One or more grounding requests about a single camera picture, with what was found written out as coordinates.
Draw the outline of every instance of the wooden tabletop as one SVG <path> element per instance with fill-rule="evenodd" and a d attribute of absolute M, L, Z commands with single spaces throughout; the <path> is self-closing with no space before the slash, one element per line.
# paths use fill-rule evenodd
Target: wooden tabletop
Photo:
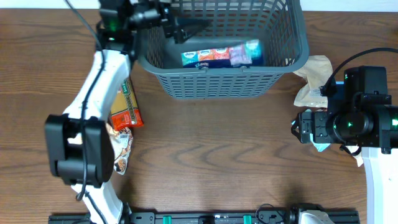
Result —
<path fill-rule="evenodd" d="M 83 10 L 90 24 L 98 11 Z M 373 47 L 398 47 L 398 14 L 305 12 L 311 55 L 333 67 Z M 46 223 L 81 213 L 75 192 L 51 176 L 44 121 L 72 102 L 93 62 L 94 41 L 69 11 L 0 10 L 0 223 Z M 398 104 L 398 55 L 351 62 L 387 67 Z M 290 122 L 305 82 L 284 75 L 255 99 L 175 100 L 137 63 L 131 73 L 145 127 L 134 129 L 125 176 L 113 175 L 134 208 L 166 211 L 255 210 L 294 202 L 355 208 L 366 223 L 363 167 L 338 146 L 319 153 L 300 144 Z"/>

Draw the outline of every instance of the wooden table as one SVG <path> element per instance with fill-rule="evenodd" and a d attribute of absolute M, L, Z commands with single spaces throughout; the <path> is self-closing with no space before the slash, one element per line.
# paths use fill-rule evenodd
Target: wooden table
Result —
<path fill-rule="evenodd" d="M 82 14 L 90 24 L 99 19 L 96 10 Z M 326 55 L 334 68 L 362 50 L 398 47 L 398 14 L 305 12 L 305 18 L 311 55 Z M 0 10 L 0 223 L 46 223 L 51 213 L 86 211 L 51 176 L 43 127 L 78 93 L 93 46 L 69 10 Z M 367 55 L 349 67 L 386 66 L 398 104 L 397 56 Z M 254 210 L 261 203 L 312 202 L 355 208 L 366 223 L 364 168 L 338 146 L 319 153 L 290 133 L 290 121 L 303 111 L 293 106 L 301 78 L 286 74 L 256 99 L 182 101 L 138 64 L 131 77 L 145 127 L 134 130 L 127 173 L 113 182 L 132 207 Z"/>

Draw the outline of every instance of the white background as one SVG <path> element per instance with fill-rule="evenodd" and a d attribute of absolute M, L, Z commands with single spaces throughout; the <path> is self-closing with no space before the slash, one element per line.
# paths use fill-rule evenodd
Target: white background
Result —
<path fill-rule="evenodd" d="M 70 0 L 79 9 L 97 9 L 98 0 Z M 304 11 L 398 12 L 398 0 L 301 0 Z M 0 0 L 0 8 L 63 9 L 63 0 Z"/>

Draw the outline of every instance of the green tape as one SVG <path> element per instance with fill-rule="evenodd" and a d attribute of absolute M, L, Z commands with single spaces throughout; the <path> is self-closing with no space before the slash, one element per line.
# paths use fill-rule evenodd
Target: green tape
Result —
<path fill-rule="evenodd" d="M 251 224 L 251 215 L 243 216 L 243 224 Z"/>
<path fill-rule="evenodd" d="M 172 217 L 163 217 L 163 224 L 172 224 Z"/>

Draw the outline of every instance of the gray basket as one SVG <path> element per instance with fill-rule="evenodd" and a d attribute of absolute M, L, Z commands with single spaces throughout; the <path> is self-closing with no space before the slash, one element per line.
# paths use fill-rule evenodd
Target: gray basket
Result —
<path fill-rule="evenodd" d="M 309 49 L 299 0 L 179 0 L 183 17 L 207 19 L 206 30 L 184 44 L 166 39 L 161 28 L 140 33 L 139 63 L 175 98 L 254 97 L 284 73 L 301 68 Z M 264 64 L 250 68 L 183 68 L 181 53 L 229 47 L 251 39 L 264 46 Z"/>

